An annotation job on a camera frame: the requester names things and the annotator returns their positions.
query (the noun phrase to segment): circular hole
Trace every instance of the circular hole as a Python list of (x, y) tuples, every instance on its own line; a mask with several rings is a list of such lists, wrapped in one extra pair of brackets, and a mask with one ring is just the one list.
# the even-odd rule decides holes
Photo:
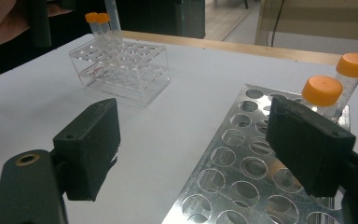
[(251, 150), (259, 155), (268, 155), (272, 152), (269, 143), (263, 137), (256, 137), (251, 140)]
[(270, 95), (268, 96), (268, 99), (272, 102), (272, 98), (273, 98), (273, 97), (283, 97), (283, 98), (287, 99), (286, 96), (281, 95), (281, 94), (277, 94), (277, 93), (272, 93), (272, 94), (270, 94)]
[(246, 95), (252, 99), (260, 99), (262, 96), (264, 96), (264, 93), (259, 90), (248, 90)]
[(257, 103), (253, 101), (243, 101), (240, 103), (240, 109), (246, 112), (254, 112), (257, 108)]
[(187, 221), (190, 221), (192, 223), (204, 223), (208, 220), (208, 218), (201, 214), (195, 214), (188, 218)]
[(216, 193), (226, 184), (222, 173), (217, 170), (204, 170), (199, 174), (199, 186), (206, 192)]
[(271, 218), (271, 220), (275, 223), (275, 224), (284, 224), (283, 222), (281, 222), (277, 217), (273, 216), (273, 215), (268, 215), (269, 218)]
[(243, 114), (236, 114), (229, 120), (235, 127), (244, 128), (252, 123), (251, 119)]
[(267, 174), (267, 165), (258, 158), (249, 157), (241, 162), (242, 172), (254, 179), (259, 179)]
[(339, 224), (339, 222), (326, 213), (311, 213), (307, 218), (307, 224)]
[(269, 111), (271, 109), (271, 106), (270, 105), (266, 105), (263, 107), (263, 114), (267, 117), (269, 117)]
[(235, 211), (225, 211), (219, 215), (216, 224), (247, 224), (245, 217)]
[(235, 153), (228, 147), (219, 147), (214, 150), (211, 160), (218, 166), (227, 167), (235, 162)]
[(37, 160), (39, 160), (39, 158), (40, 158), (40, 156), (38, 154), (35, 154), (35, 153), (27, 154), (27, 155), (20, 157), (18, 160), (16, 160), (16, 165), (17, 166), (29, 165), (29, 164), (34, 163)]
[(270, 105), (266, 105), (266, 106), (264, 106), (264, 108), (263, 108), (263, 110), (266, 110), (266, 111), (270, 111), (270, 109), (271, 109), (271, 106)]
[(229, 146), (238, 146), (245, 141), (245, 136), (238, 130), (228, 129), (223, 133), (222, 140)]
[(301, 184), (288, 169), (279, 169), (272, 178), (278, 188), (285, 192), (297, 193), (302, 190)]
[(314, 198), (316, 203), (331, 210), (339, 210), (342, 208), (341, 203), (344, 195), (340, 190), (337, 191), (335, 197), (320, 197)]
[(298, 211), (295, 205), (283, 196), (272, 196), (267, 201), (267, 213), (272, 221), (282, 224), (298, 222)]
[(34, 159), (35, 159), (34, 155), (28, 155), (28, 156), (25, 156), (25, 157), (21, 158), (20, 162), (26, 163), (26, 162), (33, 161)]
[(267, 134), (267, 127), (269, 126), (269, 121), (264, 119), (257, 122), (255, 128), (263, 134)]
[(201, 195), (186, 198), (182, 205), (183, 215), (194, 223), (206, 222), (212, 213), (211, 203)]
[(232, 185), (230, 196), (232, 202), (244, 208), (255, 206), (260, 198), (257, 188), (244, 181), (236, 182)]

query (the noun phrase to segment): clear acrylic rack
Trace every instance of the clear acrylic rack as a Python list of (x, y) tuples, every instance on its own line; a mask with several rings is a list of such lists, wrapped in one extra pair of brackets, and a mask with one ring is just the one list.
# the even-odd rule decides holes
[(82, 85), (136, 105), (149, 105), (170, 83), (164, 46), (92, 40), (69, 52)]

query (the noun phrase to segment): screw hole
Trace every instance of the screw hole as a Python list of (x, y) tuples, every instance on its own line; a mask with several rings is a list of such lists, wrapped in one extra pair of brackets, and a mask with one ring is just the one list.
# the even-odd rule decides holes
[(34, 163), (37, 160), (39, 160), (39, 158), (40, 158), (40, 156), (38, 154), (27, 154), (27, 155), (24, 155), (21, 158), (19, 158), (16, 161), (16, 165), (18, 165), (18, 166), (29, 165), (29, 164)]

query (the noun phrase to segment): transparent plastic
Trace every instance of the transparent plastic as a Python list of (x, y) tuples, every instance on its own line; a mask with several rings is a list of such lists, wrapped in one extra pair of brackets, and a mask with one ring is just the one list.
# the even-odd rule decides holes
[(91, 29), (94, 38), (98, 38), (102, 34), (102, 28), (98, 22), (89, 22), (89, 28)]
[(170, 83), (164, 46), (122, 42), (111, 35), (69, 55), (83, 86), (137, 105), (149, 105)]
[(110, 26), (109, 26), (109, 22), (103, 22), (100, 23), (102, 32), (104, 35), (108, 34), (110, 32)]
[(302, 99), (301, 104), (320, 115), (322, 115), (327, 108), (326, 106), (313, 105), (312, 103), (308, 102), (306, 99)]
[(339, 117), (341, 117), (342, 110), (351, 99), (351, 96), (358, 85), (358, 77), (346, 77), (337, 73), (336, 80), (343, 86), (342, 94), (339, 96), (336, 105), (329, 107), (324, 112), (324, 116), (330, 118), (332, 121), (338, 121)]
[(110, 29), (115, 36), (116, 41), (122, 42), (123, 37), (121, 35), (120, 20), (117, 13), (116, 0), (104, 0), (107, 14), (109, 15)]

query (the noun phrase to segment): plastic tube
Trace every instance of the plastic tube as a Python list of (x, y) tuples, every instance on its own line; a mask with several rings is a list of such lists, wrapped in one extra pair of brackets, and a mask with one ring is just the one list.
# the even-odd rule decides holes
[(344, 90), (337, 100), (337, 105), (324, 112), (324, 115), (330, 117), (332, 121), (338, 121), (339, 117), (341, 117), (342, 110), (351, 99), (358, 85), (358, 53), (342, 55), (336, 70), (336, 80), (341, 82)]
[(96, 39), (102, 34), (102, 28), (100, 23), (97, 22), (97, 17), (98, 13), (96, 12), (90, 12), (85, 15), (86, 22), (89, 24), (89, 28)]
[(122, 42), (123, 37), (121, 34), (120, 20), (117, 13), (116, 0), (104, 0), (107, 14), (110, 19), (110, 28), (115, 36), (115, 40)]
[(301, 92), (301, 103), (322, 115), (329, 106), (336, 103), (342, 90), (341, 83), (332, 77), (310, 77)]
[(97, 22), (101, 26), (102, 34), (108, 35), (110, 32), (109, 16), (106, 13), (98, 13)]

